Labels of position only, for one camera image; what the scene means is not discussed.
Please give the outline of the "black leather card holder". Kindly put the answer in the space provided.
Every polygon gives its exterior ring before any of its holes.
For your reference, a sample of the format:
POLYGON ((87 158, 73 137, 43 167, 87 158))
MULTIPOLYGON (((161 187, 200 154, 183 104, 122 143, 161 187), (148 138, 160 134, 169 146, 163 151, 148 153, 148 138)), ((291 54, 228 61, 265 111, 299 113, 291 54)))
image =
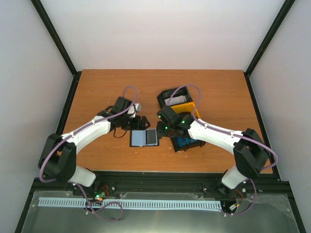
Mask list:
POLYGON ((159 138, 157 137, 157 145, 147 146, 146 145, 146 130, 132 130, 130 132, 130 147, 155 147, 159 146, 159 138))

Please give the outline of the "black cards stack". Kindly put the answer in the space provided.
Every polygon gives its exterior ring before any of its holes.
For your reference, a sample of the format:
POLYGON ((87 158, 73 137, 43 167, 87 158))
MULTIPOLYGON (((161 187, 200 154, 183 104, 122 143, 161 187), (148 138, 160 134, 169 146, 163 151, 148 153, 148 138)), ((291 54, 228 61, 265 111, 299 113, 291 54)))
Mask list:
POLYGON ((181 113, 179 113, 179 115, 180 115, 182 118, 184 118, 184 117, 187 116, 187 115, 191 115, 191 112, 181 112, 181 113))

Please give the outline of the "yellow bin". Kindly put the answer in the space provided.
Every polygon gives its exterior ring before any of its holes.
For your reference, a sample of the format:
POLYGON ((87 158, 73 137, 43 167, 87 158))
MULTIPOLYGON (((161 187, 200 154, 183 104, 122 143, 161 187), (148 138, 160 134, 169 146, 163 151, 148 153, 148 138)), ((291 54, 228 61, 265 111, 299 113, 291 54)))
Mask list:
POLYGON ((194 108, 195 108, 195 103, 192 102, 185 102, 185 103, 180 103, 180 104, 175 104, 171 105, 171 108, 177 113, 185 113, 185 112, 190 112, 192 114, 194 108))

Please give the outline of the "black bin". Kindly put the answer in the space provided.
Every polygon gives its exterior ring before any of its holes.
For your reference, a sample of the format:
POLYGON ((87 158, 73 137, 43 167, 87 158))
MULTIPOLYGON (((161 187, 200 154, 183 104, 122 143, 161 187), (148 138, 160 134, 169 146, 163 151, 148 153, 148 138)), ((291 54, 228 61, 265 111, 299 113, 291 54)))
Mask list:
POLYGON ((174 91, 176 88, 163 90, 158 96, 157 101, 160 108, 163 108, 165 105, 174 106, 183 103, 192 102, 192 97, 187 87, 180 88, 175 94, 174 91))
POLYGON ((205 145, 204 141, 185 137, 171 137, 171 142, 175 152, 187 151, 195 147, 201 148, 205 145))

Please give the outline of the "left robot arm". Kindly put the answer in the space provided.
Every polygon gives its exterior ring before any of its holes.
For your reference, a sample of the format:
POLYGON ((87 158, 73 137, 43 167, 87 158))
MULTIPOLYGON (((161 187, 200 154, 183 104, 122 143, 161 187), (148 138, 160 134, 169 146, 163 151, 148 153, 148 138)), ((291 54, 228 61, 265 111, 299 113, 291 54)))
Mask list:
POLYGON ((51 134, 38 162, 40 181, 80 184, 90 195, 97 195, 101 183, 96 180, 94 172, 77 165, 77 154, 97 138, 117 128, 124 131, 147 129, 150 124, 145 116, 138 115, 140 111, 140 103, 118 97, 114 105, 100 111, 76 130, 62 135, 51 134))

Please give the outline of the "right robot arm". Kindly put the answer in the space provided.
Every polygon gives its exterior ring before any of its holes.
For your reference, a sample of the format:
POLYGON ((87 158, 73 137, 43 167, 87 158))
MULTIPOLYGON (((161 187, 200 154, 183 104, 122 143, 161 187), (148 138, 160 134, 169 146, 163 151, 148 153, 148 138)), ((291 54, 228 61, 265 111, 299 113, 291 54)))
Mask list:
POLYGON ((222 195, 228 195, 246 180, 257 178, 269 160, 268 147, 253 129, 244 132, 225 129, 194 114, 178 114, 167 105, 157 112, 157 116, 164 123, 163 130, 168 136, 203 141, 233 154, 235 165, 223 174, 215 187, 222 195))

